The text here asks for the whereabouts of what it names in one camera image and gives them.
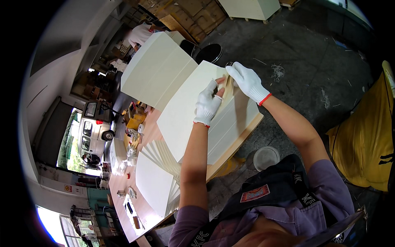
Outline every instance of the pile of wood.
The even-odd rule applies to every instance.
[[[194,43],[202,41],[226,19],[215,0],[144,0],[140,5]]]
[[[279,0],[281,6],[288,7],[289,10],[293,10],[300,0]]]

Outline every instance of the white work glove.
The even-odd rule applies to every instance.
[[[271,96],[271,93],[262,86],[261,78],[252,69],[235,62],[233,67],[226,66],[226,71],[235,80],[234,85],[240,87],[243,93],[259,106]]]
[[[217,79],[218,82],[224,81],[224,79]],[[210,127],[210,123],[212,118],[218,111],[218,108],[221,105],[224,95],[225,89],[221,89],[218,91],[216,95],[213,97],[214,89],[218,87],[216,81],[211,80],[209,85],[203,90],[199,96],[197,97],[196,103],[196,117],[194,119],[194,123],[202,123],[207,128]]]

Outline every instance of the fanned white sheets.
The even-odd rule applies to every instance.
[[[165,218],[178,207],[181,165],[164,141],[143,147],[137,158],[136,185],[150,206]]]

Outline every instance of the van window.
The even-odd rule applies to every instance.
[[[90,139],[82,136],[81,148],[84,150],[89,150]]]
[[[91,122],[85,121],[83,133],[86,136],[92,135],[92,123]]]
[[[94,117],[96,112],[97,102],[90,102],[87,105],[87,110],[85,111],[86,117]]]

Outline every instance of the white bucket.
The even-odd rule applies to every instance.
[[[280,154],[278,153],[277,149],[271,146],[261,147],[258,149],[253,159],[255,169],[257,169],[259,172],[279,162]]]

